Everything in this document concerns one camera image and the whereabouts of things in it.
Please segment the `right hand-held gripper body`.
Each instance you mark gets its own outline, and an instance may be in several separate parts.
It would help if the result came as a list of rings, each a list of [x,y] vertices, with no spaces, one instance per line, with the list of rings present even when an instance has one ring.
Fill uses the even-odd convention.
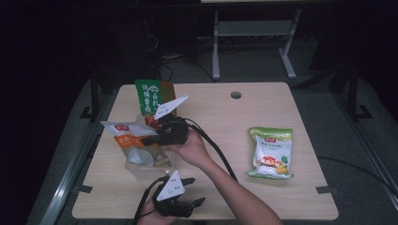
[[[188,99],[187,95],[161,104],[154,115],[158,135],[154,138],[159,145],[183,144],[188,138],[188,125],[173,111]]]

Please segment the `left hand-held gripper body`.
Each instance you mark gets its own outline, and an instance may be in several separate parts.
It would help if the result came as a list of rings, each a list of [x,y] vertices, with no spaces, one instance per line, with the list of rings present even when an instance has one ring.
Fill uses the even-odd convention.
[[[191,203],[180,202],[178,198],[185,193],[185,186],[181,183],[178,171],[166,177],[152,197],[155,210],[163,217],[188,218],[193,211]]]

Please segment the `white and orange food packet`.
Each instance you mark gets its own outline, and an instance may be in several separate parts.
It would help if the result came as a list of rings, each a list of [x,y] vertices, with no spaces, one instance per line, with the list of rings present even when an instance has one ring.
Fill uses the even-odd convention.
[[[149,167],[171,167],[172,160],[156,143],[144,144],[143,139],[157,132],[137,122],[100,122],[112,135],[130,163]]]

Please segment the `clear plastic container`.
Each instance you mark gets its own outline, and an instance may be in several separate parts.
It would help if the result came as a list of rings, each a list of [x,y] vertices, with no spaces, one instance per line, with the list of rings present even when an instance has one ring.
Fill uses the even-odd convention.
[[[156,144],[133,146],[124,150],[125,167],[137,179],[156,179],[171,173],[175,168],[175,154],[161,149]]]

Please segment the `green and red food packet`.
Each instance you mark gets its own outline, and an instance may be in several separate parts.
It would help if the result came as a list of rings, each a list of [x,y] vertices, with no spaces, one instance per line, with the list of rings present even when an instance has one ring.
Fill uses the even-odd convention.
[[[161,125],[154,115],[161,104],[176,98],[174,85],[171,82],[157,80],[136,80],[135,87],[145,123],[158,129]]]

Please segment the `white and green food packet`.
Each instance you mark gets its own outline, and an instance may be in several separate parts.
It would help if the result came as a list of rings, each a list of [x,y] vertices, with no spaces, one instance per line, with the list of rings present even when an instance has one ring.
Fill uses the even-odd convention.
[[[294,176],[290,172],[292,128],[250,127],[249,133],[255,141],[250,177],[286,180]]]

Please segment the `person's right hand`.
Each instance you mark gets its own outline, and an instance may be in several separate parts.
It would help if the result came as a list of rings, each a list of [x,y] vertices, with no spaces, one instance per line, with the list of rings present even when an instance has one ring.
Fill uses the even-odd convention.
[[[213,163],[202,137],[191,129],[184,144],[168,145],[167,149],[177,153],[184,161],[199,169],[204,169]]]

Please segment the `person's left hand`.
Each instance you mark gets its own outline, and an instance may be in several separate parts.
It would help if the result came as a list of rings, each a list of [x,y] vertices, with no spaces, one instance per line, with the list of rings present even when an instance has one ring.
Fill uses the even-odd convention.
[[[172,225],[178,217],[163,217],[155,210],[151,200],[145,202],[137,221],[137,225]]]

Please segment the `black metal stand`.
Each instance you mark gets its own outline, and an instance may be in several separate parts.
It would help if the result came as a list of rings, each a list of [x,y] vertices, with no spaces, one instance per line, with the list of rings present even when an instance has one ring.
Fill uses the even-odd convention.
[[[90,122],[94,122],[100,110],[99,83],[97,80],[96,71],[93,71],[90,77],[90,102],[91,105],[84,107],[80,117],[89,119]]]
[[[348,76],[347,109],[351,118],[358,122],[360,119],[371,119],[372,115],[365,105],[359,105],[358,99],[358,73],[354,67],[350,69]]]

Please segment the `aluminium rail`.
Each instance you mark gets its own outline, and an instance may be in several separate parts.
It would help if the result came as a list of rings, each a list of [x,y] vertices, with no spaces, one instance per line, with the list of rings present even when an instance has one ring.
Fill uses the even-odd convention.
[[[56,146],[50,168],[31,211],[27,225],[56,225],[69,196],[85,176],[85,165],[93,156],[103,125],[108,117],[115,95],[99,95],[99,112],[94,118],[82,118],[85,109],[91,112],[91,97],[81,93],[69,114],[68,121]]]

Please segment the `white metal table frame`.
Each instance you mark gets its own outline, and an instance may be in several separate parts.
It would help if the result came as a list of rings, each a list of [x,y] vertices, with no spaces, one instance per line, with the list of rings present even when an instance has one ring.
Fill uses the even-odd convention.
[[[296,79],[297,75],[289,59],[289,51],[296,33],[302,9],[298,8],[291,20],[272,21],[220,21],[216,11],[213,23],[213,51],[212,51],[212,78],[219,80],[219,38],[226,37],[271,37],[285,36],[286,42],[279,49],[279,55],[289,79]]]

